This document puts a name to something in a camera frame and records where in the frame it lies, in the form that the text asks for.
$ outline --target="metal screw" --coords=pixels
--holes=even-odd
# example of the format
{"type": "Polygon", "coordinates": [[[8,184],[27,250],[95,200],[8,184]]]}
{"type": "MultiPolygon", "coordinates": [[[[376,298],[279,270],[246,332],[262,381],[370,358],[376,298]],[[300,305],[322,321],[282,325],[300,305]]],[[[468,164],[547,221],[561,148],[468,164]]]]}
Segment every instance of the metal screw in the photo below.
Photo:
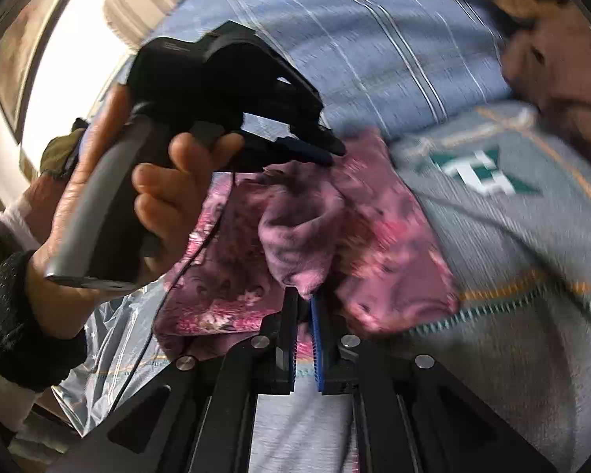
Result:
{"type": "Polygon", "coordinates": [[[344,334],[342,336],[342,345],[347,349],[353,349],[357,347],[361,343],[359,336],[355,336],[354,334],[344,334]]]}
{"type": "Polygon", "coordinates": [[[269,345],[269,338],[267,336],[263,336],[262,334],[259,334],[258,336],[254,336],[252,338],[252,346],[255,349],[264,349],[268,345],[269,345]]]}
{"type": "Polygon", "coordinates": [[[416,359],[414,359],[414,363],[416,363],[416,366],[418,366],[419,368],[429,369],[433,365],[435,365],[435,359],[433,359],[433,357],[431,356],[427,356],[426,354],[421,354],[419,356],[416,356],[416,359]]]}
{"type": "Polygon", "coordinates": [[[175,361],[175,367],[181,371],[188,371],[195,367],[197,360],[193,356],[181,356],[175,361]]]}

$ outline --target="finger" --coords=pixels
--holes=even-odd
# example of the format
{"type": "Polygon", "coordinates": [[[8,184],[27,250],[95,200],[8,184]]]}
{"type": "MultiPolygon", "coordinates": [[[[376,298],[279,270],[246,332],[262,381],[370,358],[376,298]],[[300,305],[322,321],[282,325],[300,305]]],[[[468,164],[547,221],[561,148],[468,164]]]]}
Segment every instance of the finger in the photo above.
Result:
{"type": "Polygon", "coordinates": [[[221,169],[245,145],[245,140],[238,133],[229,133],[219,138],[212,150],[212,168],[221,169]]]}
{"type": "Polygon", "coordinates": [[[199,216],[202,200],[192,175],[143,163],[134,169],[132,183],[141,194],[149,194],[174,206],[189,221],[199,216]]]}
{"type": "Polygon", "coordinates": [[[212,180],[210,153],[190,133],[177,135],[169,146],[171,161],[180,171],[192,175],[197,189],[206,192],[212,180]]]}
{"type": "Polygon", "coordinates": [[[140,194],[134,208],[142,225],[162,240],[165,249],[181,249],[183,254],[190,230],[177,209],[149,194],[140,194]]]}
{"type": "Polygon", "coordinates": [[[105,106],[90,125],[84,153],[79,159],[75,175],[87,179],[92,174],[99,159],[118,136],[131,112],[131,97],[125,85],[116,84],[108,94],[105,106]]]}

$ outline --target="pink towel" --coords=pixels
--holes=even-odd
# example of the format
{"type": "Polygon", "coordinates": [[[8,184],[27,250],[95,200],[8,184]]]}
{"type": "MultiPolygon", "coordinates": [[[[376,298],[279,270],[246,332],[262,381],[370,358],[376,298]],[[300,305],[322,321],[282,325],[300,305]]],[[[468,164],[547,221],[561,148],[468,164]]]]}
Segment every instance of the pink towel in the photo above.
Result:
{"type": "Polygon", "coordinates": [[[171,357],[224,353],[280,311],[285,286],[310,298],[332,281],[342,313],[360,334],[394,333],[457,312],[453,278],[416,198],[401,182],[378,132],[346,141],[334,167],[290,162],[218,183],[167,287],[221,228],[167,299],[154,323],[171,357]],[[223,333],[237,335],[223,336],[223,333]]]}

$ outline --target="black sleeve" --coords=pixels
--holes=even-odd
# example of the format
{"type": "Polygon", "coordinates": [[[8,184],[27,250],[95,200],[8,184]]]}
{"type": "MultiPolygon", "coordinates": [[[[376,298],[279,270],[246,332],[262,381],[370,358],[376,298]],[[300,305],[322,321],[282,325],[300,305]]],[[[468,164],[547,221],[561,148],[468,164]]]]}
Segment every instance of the black sleeve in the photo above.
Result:
{"type": "Polygon", "coordinates": [[[83,330],[73,339],[61,340],[39,328],[24,292],[32,254],[15,253],[0,265],[0,375],[40,393],[83,363],[87,347],[83,330]]]}

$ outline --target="hand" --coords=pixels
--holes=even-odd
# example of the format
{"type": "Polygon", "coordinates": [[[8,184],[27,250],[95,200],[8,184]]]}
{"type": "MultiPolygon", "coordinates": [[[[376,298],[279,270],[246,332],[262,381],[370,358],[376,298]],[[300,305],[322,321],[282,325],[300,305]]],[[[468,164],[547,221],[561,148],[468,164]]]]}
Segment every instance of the hand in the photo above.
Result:
{"type": "MultiPolygon", "coordinates": [[[[132,102],[127,87],[116,85],[106,107],[87,133],[82,158],[57,206],[48,240],[33,254],[26,273],[26,294],[42,330],[61,339],[76,336],[96,306],[123,295],[119,292],[58,286],[44,279],[49,259],[57,251],[79,196],[96,164],[114,142],[129,117],[132,102]]],[[[202,210],[212,173],[243,146],[243,137],[222,137],[212,153],[192,135],[177,135],[169,146],[175,168],[152,164],[136,166],[132,182],[139,195],[134,208],[140,222],[162,241],[160,254],[143,259],[139,284],[143,286],[167,272],[178,261],[202,210]]]]}
{"type": "Polygon", "coordinates": [[[44,173],[17,200],[20,215],[38,244],[44,243],[50,236],[53,216],[66,185],[65,180],[57,180],[44,173]]]}

